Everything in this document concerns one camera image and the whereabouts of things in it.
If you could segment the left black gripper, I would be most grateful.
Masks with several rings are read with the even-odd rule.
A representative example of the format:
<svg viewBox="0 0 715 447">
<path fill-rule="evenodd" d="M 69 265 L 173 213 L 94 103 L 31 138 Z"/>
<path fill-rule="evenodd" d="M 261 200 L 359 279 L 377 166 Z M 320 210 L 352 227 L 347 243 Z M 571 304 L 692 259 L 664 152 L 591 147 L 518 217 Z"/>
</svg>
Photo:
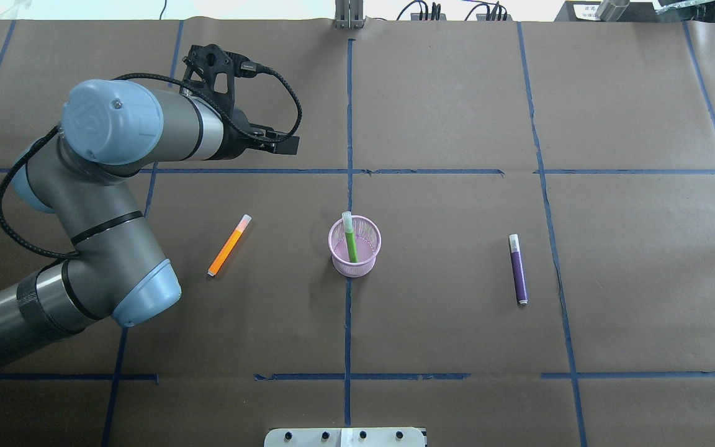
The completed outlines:
<svg viewBox="0 0 715 447">
<path fill-rule="evenodd" d="M 246 114 L 235 109 L 222 119 L 223 137 L 221 159 L 233 160 L 246 150 L 272 153 L 272 155 L 297 155 L 300 138 L 272 129 L 267 125 L 250 124 Z"/>
</svg>

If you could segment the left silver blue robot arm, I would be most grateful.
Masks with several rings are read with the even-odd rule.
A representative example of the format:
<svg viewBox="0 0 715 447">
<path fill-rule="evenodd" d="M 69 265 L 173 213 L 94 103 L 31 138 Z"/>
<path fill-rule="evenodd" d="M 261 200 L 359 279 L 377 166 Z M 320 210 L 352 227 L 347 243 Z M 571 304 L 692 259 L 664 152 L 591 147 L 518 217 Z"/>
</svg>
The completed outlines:
<svg viewBox="0 0 715 447">
<path fill-rule="evenodd" d="M 226 94 L 87 80 L 56 135 L 9 175 L 23 201 L 54 214 L 74 252 L 0 291 L 0 368 L 107 317 L 128 328 L 181 299 L 170 260 L 128 178 L 160 161 L 230 160 L 245 150 L 295 155 L 300 139 L 251 124 Z"/>
</svg>

